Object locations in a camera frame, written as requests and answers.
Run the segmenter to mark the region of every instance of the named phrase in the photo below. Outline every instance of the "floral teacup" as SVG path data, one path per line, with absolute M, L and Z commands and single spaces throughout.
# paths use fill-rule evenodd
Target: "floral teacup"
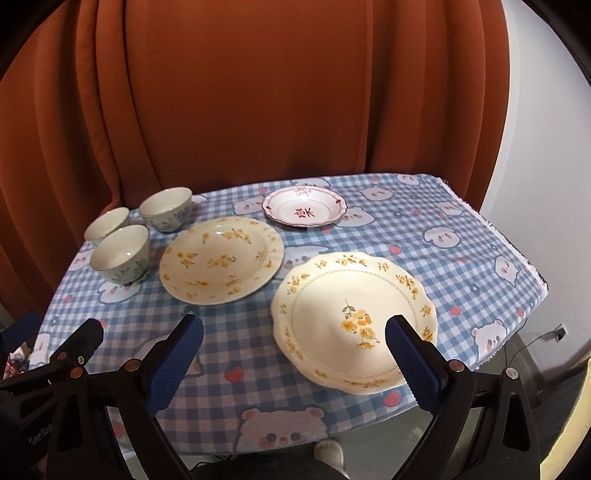
M 170 233 L 181 228 L 191 209 L 191 192 L 186 187 L 175 187 L 154 193 L 139 206 L 145 222 L 159 232 Z
M 105 238 L 90 257 L 90 266 L 120 285 L 139 279 L 150 262 L 150 232 L 143 225 L 129 225 Z
M 127 225 L 129 225 L 128 208 L 119 207 L 109 210 L 88 226 L 84 232 L 84 240 L 96 247 L 107 235 Z

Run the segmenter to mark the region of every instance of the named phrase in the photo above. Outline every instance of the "tablecloth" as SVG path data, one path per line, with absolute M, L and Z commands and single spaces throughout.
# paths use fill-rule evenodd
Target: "tablecloth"
M 265 217 L 262 200 L 292 184 L 338 192 L 347 201 L 346 214 L 335 225 L 308 230 L 274 223 Z M 229 215 L 272 224 L 285 244 L 274 279 L 238 301 L 189 306 L 171 297 L 157 274 L 158 259 L 177 233 L 151 231 L 153 274 L 127 287 L 94 272 L 88 266 L 91 247 L 84 244 L 56 291 L 35 347 L 41 351 L 40 363 L 47 361 L 69 334 L 94 317 L 105 328 L 105 340 L 87 369 L 117 369 L 128 358 L 141 358 L 184 312 L 198 313 L 205 328 L 203 345 L 169 408 L 157 414 L 181 453 L 286 447 L 385 419 L 415 404 L 406 385 L 375 395 L 320 387 L 281 354 L 272 336 L 269 304 L 286 273 L 317 254 L 363 251 L 409 271 L 436 307 L 437 348 L 471 368 L 489 359 L 547 295 L 535 268 L 432 176 L 360 174 L 257 183 L 196 195 L 193 203 L 185 228 Z M 132 218 L 139 218 L 137 212 Z M 125 442 L 116 411 L 111 418 Z

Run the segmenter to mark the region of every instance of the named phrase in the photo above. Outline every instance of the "cartoon bear face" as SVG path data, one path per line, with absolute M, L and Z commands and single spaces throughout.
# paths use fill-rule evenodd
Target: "cartoon bear face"
M 462 210 L 458 208 L 458 205 L 452 202 L 439 202 L 435 206 L 439 208 L 443 213 L 449 216 L 458 216 L 462 214 Z
M 99 287 L 99 301 L 101 303 L 119 303 L 128 300 L 142 289 L 142 285 L 117 285 L 106 281 Z
M 275 275 L 275 278 L 285 278 L 289 271 L 306 263 L 310 258 L 319 255 L 322 252 L 326 252 L 328 248 L 317 247 L 315 245 L 303 245 L 302 247 L 286 247 L 285 253 L 283 254 L 283 264 Z
M 517 277 L 517 267 L 507 257 L 502 255 L 495 258 L 495 272 L 501 278 L 515 285 L 515 278 Z
M 262 195 L 257 195 L 256 197 L 252 197 L 241 202 L 236 202 L 234 204 L 234 212 L 237 215 L 260 212 L 262 210 L 263 198 L 264 197 Z
M 503 326 L 503 322 L 496 319 L 493 323 L 484 325 L 484 327 L 473 328 L 472 336 L 478 347 L 478 360 L 480 361 L 499 348 L 507 337 L 507 330 Z
M 324 179 L 297 179 L 291 181 L 294 185 L 312 185 L 314 187 L 329 187 L 328 183 Z
M 392 195 L 394 195 L 393 192 L 383 189 L 382 187 L 378 187 L 377 185 L 365 190 L 361 190 L 361 193 L 369 200 L 388 200 Z
M 76 254 L 74 260 L 72 260 L 72 263 L 68 267 L 68 272 L 75 272 L 76 270 L 80 270 L 82 267 L 87 266 L 90 262 L 91 255 L 92 251 L 90 250 Z
M 451 228 L 437 226 L 427 230 L 423 238 L 439 248 L 451 248 L 460 243 L 460 237 Z
M 252 408 L 242 414 L 236 442 L 237 452 L 285 448 L 326 437 L 324 412 L 315 407 L 303 411 L 276 410 L 261 412 Z
M 411 185 L 413 187 L 416 187 L 421 183 L 418 177 L 416 177 L 415 175 L 396 175 L 396 180 L 398 180 L 400 183 L 404 183 L 405 185 Z
M 336 225 L 345 228 L 354 228 L 357 226 L 367 225 L 374 221 L 368 212 L 359 207 L 348 208 L 345 214 L 340 218 Z
M 150 349 L 154 345 L 156 345 L 156 343 L 158 343 L 161 340 L 166 340 L 167 338 L 168 338 L 168 335 L 164 335 L 162 337 L 153 338 L 151 340 L 148 340 L 135 353 L 135 358 L 139 358 L 140 360 L 142 360 L 146 356 L 146 354 L 150 351 Z M 191 362 L 191 365 L 189 365 L 189 369 L 187 370 L 187 373 L 185 375 L 195 375 L 197 377 L 200 377 L 203 374 L 204 374 L 203 365 L 199 361 L 199 354 L 197 354 L 197 355 L 195 355 L 195 358 L 193 358 L 193 361 Z

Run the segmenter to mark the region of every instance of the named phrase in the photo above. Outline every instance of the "plate rim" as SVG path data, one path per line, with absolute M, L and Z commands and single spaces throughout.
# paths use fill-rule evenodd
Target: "plate rim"
M 276 255 L 277 258 L 278 258 L 278 261 L 277 261 L 276 265 L 273 266 L 272 268 L 270 268 L 268 270 L 269 273 L 268 273 L 268 275 L 265 276 L 265 278 L 267 276 L 268 276 L 268 278 L 260 286 L 258 286 L 254 290 L 247 290 L 246 292 L 240 292 L 237 295 L 232 296 L 230 299 L 225 299 L 224 301 L 219 301 L 219 300 L 218 301 L 214 301 L 214 299 L 195 300 L 195 299 L 185 298 L 184 296 L 181 298 L 181 295 L 176 294 L 176 292 L 173 293 L 173 291 L 171 291 L 172 289 L 169 290 L 167 288 L 166 283 L 169 282 L 169 280 L 165 280 L 165 279 L 162 278 L 162 275 L 163 275 L 162 263 L 164 261 L 165 256 L 168 253 L 166 250 L 168 250 L 169 247 L 172 247 L 173 244 L 176 241 L 178 241 L 181 237 L 183 237 L 184 235 L 192 235 L 193 234 L 192 229 L 194 227 L 197 227 L 199 225 L 203 225 L 203 224 L 209 223 L 209 222 L 216 222 L 216 221 L 220 222 L 222 219 L 225 219 L 224 221 L 228 221 L 229 219 L 232 219 L 232 220 L 238 220 L 240 222 L 245 221 L 245 220 L 247 220 L 248 222 L 255 221 L 255 222 L 257 222 L 258 226 L 261 226 L 262 228 L 269 227 L 269 229 L 271 231 L 270 232 L 264 232 L 263 233 L 263 238 L 265 239 L 265 243 L 267 244 L 267 247 L 269 248 L 270 247 L 269 239 L 265 236 L 265 234 L 266 233 L 268 233 L 270 235 L 273 235 L 274 234 L 277 237 L 277 242 L 278 242 L 277 248 L 278 248 L 278 251 L 275 252 L 275 253 L 273 253 L 273 255 Z M 282 239 L 281 235 L 279 234 L 279 232 L 275 228 L 273 228 L 272 225 L 269 225 L 268 223 L 262 222 L 261 220 L 258 220 L 256 218 L 247 217 L 247 216 L 236 216 L 236 215 L 222 216 L 222 217 L 217 217 L 217 218 L 213 218 L 213 219 L 210 219 L 210 220 L 204 220 L 203 222 L 196 222 L 196 223 L 192 224 L 189 228 L 187 228 L 185 231 L 183 231 L 181 234 L 179 234 L 176 238 L 174 238 L 168 245 L 166 245 L 164 254 L 160 258 L 160 261 L 158 262 L 158 276 L 160 278 L 160 283 L 162 284 L 162 286 L 164 287 L 164 289 L 166 290 L 166 292 L 170 296 L 174 297 L 177 300 L 180 300 L 180 301 L 182 301 L 184 303 L 188 303 L 188 304 L 191 304 L 191 305 L 198 305 L 198 306 L 223 305 L 225 303 L 230 303 L 230 302 L 235 301 L 235 300 L 243 299 L 244 297 L 246 297 L 246 296 L 248 296 L 248 295 L 250 295 L 250 294 L 252 294 L 254 292 L 259 291 L 261 288 L 263 288 L 265 285 L 267 285 L 273 279 L 273 277 L 275 277 L 277 271 L 281 268 L 281 266 L 283 264 L 284 254 L 285 254 L 285 245 L 283 243 L 283 239 Z
M 286 296 L 281 293 L 282 292 L 281 287 L 285 288 L 289 278 L 292 275 L 294 275 L 294 274 L 298 275 L 300 271 L 305 270 L 304 267 L 306 267 L 306 265 L 308 263 L 315 264 L 317 262 L 320 262 L 320 260 L 326 259 L 326 257 L 333 257 L 334 258 L 334 257 L 340 257 L 341 255 L 363 255 L 368 258 L 380 259 L 381 261 L 386 261 L 389 264 L 389 266 L 394 266 L 396 269 L 401 270 L 402 272 L 404 272 L 404 274 L 411 277 L 416 282 L 415 286 L 417 286 L 417 288 L 419 288 L 419 290 L 422 291 L 424 298 L 426 299 L 426 302 L 428 302 L 427 304 L 431 307 L 432 315 L 430 314 L 429 316 L 433 317 L 434 329 L 432 331 L 433 337 L 430 342 L 435 346 L 437 345 L 437 335 L 439 333 L 439 323 L 437 321 L 437 311 L 436 311 L 435 305 L 433 304 L 433 301 L 427 295 L 427 292 L 425 291 L 424 286 L 421 284 L 420 280 L 413 277 L 407 270 L 402 268 L 400 265 L 395 264 L 394 262 L 392 262 L 388 258 L 378 257 L 376 255 L 370 255 L 365 252 L 359 252 L 359 251 L 331 252 L 328 254 L 316 255 L 315 257 L 308 260 L 306 263 L 304 263 L 302 265 L 298 265 L 297 267 L 293 268 L 290 271 L 288 277 L 283 279 L 283 281 L 281 282 L 281 284 L 277 288 L 277 292 L 275 293 L 275 295 L 273 296 L 273 300 L 271 301 L 271 317 L 273 320 L 273 338 L 275 340 L 275 343 L 277 344 L 277 346 L 279 347 L 281 352 L 287 357 L 287 359 L 291 362 L 293 367 L 298 372 L 300 372 L 302 375 L 304 375 L 311 382 L 321 385 L 322 387 L 335 388 L 337 390 L 341 390 L 345 393 L 349 393 L 349 394 L 353 394 L 353 395 L 371 395 L 371 394 L 377 394 L 377 393 L 381 393 L 383 391 L 387 391 L 387 390 L 391 390 L 393 388 L 403 386 L 407 382 L 404 379 L 404 376 L 402 375 L 402 373 L 400 373 L 401 379 L 399 381 L 385 382 L 381 386 L 378 386 L 378 387 L 356 386 L 356 385 L 350 385 L 350 384 L 345 383 L 343 379 L 330 380 L 328 378 L 323 378 L 320 375 L 316 374 L 316 372 L 314 372 L 314 369 L 312 368 L 312 365 L 310 365 L 309 360 L 308 360 L 308 363 L 306 363 L 303 359 L 298 358 L 298 356 L 294 352 L 290 351 L 288 346 L 285 343 L 285 340 L 283 339 L 283 331 L 282 330 L 283 330 L 283 327 L 285 326 L 285 322 L 281 322 L 280 320 L 276 320 L 276 319 L 280 318 L 280 314 L 281 314 L 281 312 L 280 312 L 281 306 L 279 305 L 279 303 L 282 302 L 282 300 L 281 300 L 282 297 Z
M 294 222 L 287 222 L 287 221 L 283 221 L 280 220 L 279 218 L 277 218 L 272 212 L 268 211 L 269 208 L 269 203 L 271 202 L 271 200 L 276 197 L 277 195 L 279 195 L 280 193 L 289 191 L 289 190 L 296 190 L 296 189 L 300 189 L 300 188 L 307 188 L 307 189 L 311 189 L 311 190 L 315 190 L 315 191 L 320 191 L 320 192 L 329 192 L 330 194 L 334 195 L 337 197 L 337 200 L 340 200 L 340 208 L 341 211 L 339 212 L 339 216 L 336 217 L 335 219 L 330 219 L 327 220 L 325 222 L 315 222 L 315 223 L 298 223 L 297 221 Z M 338 222 L 342 216 L 347 213 L 348 210 L 348 205 L 347 205 L 347 201 L 343 198 L 342 195 L 338 194 L 337 192 L 334 192 L 330 189 L 327 189 L 325 187 L 317 187 L 315 185 L 291 185 L 291 186 L 287 186 L 287 187 L 283 187 L 277 190 L 273 190 L 271 193 L 269 193 L 269 195 L 267 195 L 263 201 L 262 201 L 262 210 L 265 213 L 265 215 L 267 215 L 269 218 L 275 220 L 276 222 L 282 223 L 283 225 L 288 225 L 288 226 L 296 226 L 296 227 L 300 227 L 300 228 L 315 228 L 315 227 L 319 227 L 319 226 L 324 226 L 324 225 L 330 225 L 331 223 L 336 223 Z

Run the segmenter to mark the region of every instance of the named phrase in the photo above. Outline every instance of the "metal bolt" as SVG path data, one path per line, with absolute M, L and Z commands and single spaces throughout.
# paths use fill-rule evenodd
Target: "metal bolt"
M 135 372 L 139 368 L 140 365 L 141 365 L 141 362 L 137 358 L 132 358 L 131 360 L 127 360 L 125 362 L 125 369 L 128 372 Z
M 505 373 L 507 374 L 507 377 L 512 378 L 513 380 L 519 378 L 519 372 L 513 367 L 509 367 L 507 370 L 505 370 Z
M 464 364 L 461 360 L 450 360 L 448 362 L 449 368 L 451 368 L 454 372 L 463 372 L 464 371 Z
M 84 370 L 81 367 L 76 367 L 72 369 L 72 371 L 70 372 L 70 376 L 72 378 L 80 378 L 83 373 Z

